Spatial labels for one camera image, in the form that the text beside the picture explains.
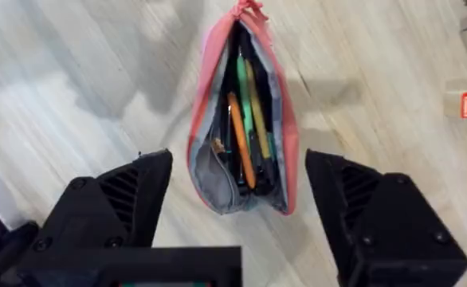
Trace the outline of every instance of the wooden floor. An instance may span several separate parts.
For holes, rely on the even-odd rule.
[[[337,286],[301,153],[296,213],[218,216],[186,169],[202,35],[234,0],[0,0],[0,216],[43,223],[70,179],[168,147],[156,246],[243,246],[246,286]],[[462,0],[271,0],[301,150],[412,176],[467,253]],[[459,286],[467,286],[467,274]]]

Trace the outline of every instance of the marker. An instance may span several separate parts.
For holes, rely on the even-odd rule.
[[[249,135],[253,130],[253,116],[251,114],[251,103],[249,100],[248,77],[246,75],[246,67],[241,50],[237,58],[237,77],[239,79],[239,87],[241,88],[241,106],[242,106],[242,121],[244,123],[244,134]],[[251,152],[251,147],[248,142],[248,152]]]

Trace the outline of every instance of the orange pen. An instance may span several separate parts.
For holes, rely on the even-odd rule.
[[[233,129],[235,129],[235,136],[237,137],[237,144],[239,145],[239,153],[241,154],[242,166],[244,167],[244,173],[248,187],[255,188],[255,171],[251,164],[251,158],[249,157],[248,144],[246,143],[246,136],[244,134],[244,125],[242,124],[241,109],[237,102],[237,96],[233,92],[228,93],[228,103],[230,104],[230,111],[233,121]]]

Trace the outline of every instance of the pink pencil case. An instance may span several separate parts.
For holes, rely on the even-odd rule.
[[[187,166],[202,201],[219,214],[249,210],[265,202],[282,214],[291,214],[296,205],[299,136],[283,69],[277,62],[267,33],[267,17],[254,0],[240,0],[210,31],[203,48],[198,92],[194,99]],[[237,30],[244,32],[260,68],[266,73],[270,92],[261,101],[269,103],[266,119],[270,125],[273,158],[277,164],[277,184],[267,195],[242,193],[232,170],[221,161],[211,135],[218,120],[218,110],[226,96],[222,93],[228,80],[231,38]]]

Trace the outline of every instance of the pencil case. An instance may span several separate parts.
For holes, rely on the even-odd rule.
[[[198,195],[219,214],[259,202],[282,214],[295,209],[299,136],[260,8],[240,0],[203,47],[187,166]]]

